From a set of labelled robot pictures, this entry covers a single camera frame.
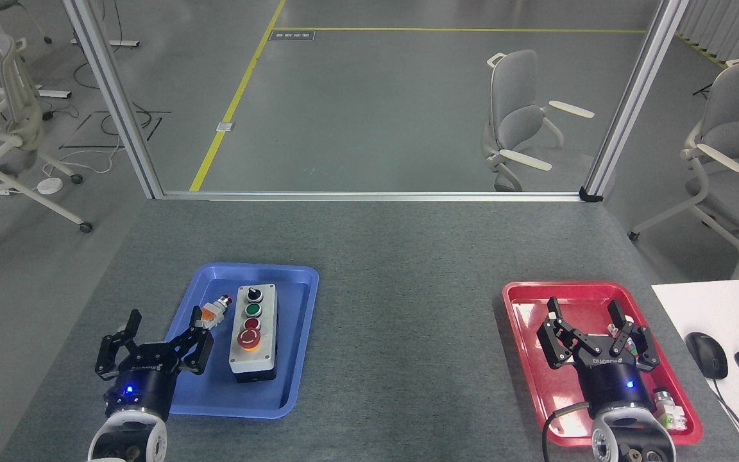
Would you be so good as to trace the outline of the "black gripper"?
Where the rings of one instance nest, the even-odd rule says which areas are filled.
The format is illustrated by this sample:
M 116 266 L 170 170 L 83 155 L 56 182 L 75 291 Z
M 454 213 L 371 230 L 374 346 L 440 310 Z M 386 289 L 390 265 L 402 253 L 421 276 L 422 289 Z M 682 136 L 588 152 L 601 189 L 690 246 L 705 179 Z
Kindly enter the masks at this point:
M 95 363 L 101 379 L 115 378 L 105 393 L 106 417 L 123 410 L 140 410 L 167 421 L 177 375 L 205 371 L 214 338 L 209 329 L 189 327 L 169 344 L 134 343 L 142 316 L 132 310 L 123 330 L 103 336 Z M 129 351 L 119 366 L 115 357 L 121 347 Z
M 650 372 L 660 365 L 659 355 L 649 352 L 653 338 L 648 327 L 628 320 L 618 300 L 610 301 L 607 309 L 616 333 L 612 343 L 601 351 L 595 339 L 563 319 L 556 296 L 548 299 L 547 308 L 548 316 L 537 331 L 543 354 L 552 369 L 575 361 L 584 400 L 590 404 L 590 417 L 596 418 L 610 407 L 654 410 L 640 377 L 640 371 Z

